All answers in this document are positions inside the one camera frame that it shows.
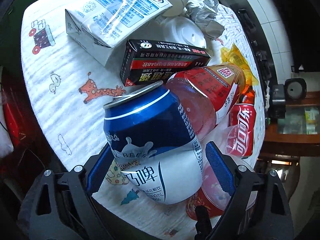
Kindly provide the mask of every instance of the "table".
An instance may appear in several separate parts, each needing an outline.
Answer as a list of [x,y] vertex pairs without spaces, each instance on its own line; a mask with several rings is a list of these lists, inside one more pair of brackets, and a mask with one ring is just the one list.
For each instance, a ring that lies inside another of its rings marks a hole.
[[[130,93],[137,87],[123,87],[119,72],[124,48],[100,65],[66,34],[64,9],[80,0],[39,0],[30,5],[21,29],[21,62],[31,105],[39,125],[61,162],[70,171],[98,154],[107,140],[103,132],[102,106],[112,96]],[[215,56],[211,64],[221,62],[220,49],[236,43],[258,76],[253,55],[239,20],[225,6],[218,6],[217,21],[225,26],[223,35],[212,42]],[[257,111],[253,155],[254,166],[264,138],[264,109],[260,86],[256,91]],[[208,138],[228,126],[228,116]],[[123,176],[113,163],[93,197],[116,216],[160,239],[194,239],[195,221],[185,212],[186,203],[159,205]],[[211,219],[214,225],[219,218]]]

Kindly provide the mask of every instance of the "blue and white can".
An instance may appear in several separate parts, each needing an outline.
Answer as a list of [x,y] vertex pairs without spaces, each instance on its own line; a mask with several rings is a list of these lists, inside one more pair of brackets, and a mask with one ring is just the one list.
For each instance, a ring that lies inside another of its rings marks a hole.
[[127,178],[158,203],[174,204],[202,184],[202,149],[178,97],[162,81],[103,106],[104,132]]

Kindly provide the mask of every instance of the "crumpled paper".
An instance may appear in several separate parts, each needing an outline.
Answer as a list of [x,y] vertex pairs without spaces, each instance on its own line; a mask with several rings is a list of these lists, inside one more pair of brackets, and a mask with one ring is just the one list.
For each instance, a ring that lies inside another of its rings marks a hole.
[[218,5],[218,0],[189,0],[186,5],[186,14],[211,39],[220,37],[224,31],[224,26],[215,21]]

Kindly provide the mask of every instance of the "cart print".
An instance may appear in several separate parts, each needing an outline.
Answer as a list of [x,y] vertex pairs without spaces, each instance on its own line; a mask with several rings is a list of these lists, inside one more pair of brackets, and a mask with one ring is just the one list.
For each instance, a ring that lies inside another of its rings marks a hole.
[[49,25],[45,24],[45,20],[37,21],[31,23],[31,31],[29,36],[35,40],[35,46],[32,50],[34,55],[38,54],[39,51],[48,46],[54,46],[56,43],[53,39]]

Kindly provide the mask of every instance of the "blue gripper pad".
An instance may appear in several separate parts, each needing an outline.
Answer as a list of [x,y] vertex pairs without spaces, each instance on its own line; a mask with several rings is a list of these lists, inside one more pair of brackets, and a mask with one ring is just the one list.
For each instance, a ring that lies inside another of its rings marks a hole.
[[114,156],[112,154],[110,145],[108,145],[101,153],[90,173],[87,175],[86,191],[89,196],[98,192],[113,160]]
[[218,154],[219,148],[214,142],[207,143],[205,147],[205,156],[207,157],[209,164],[216,175],[218,182],[224,192],[229,193],[230,196],[234,194],[236,188],[234,186],[233,174],[224,163],[222,157]]

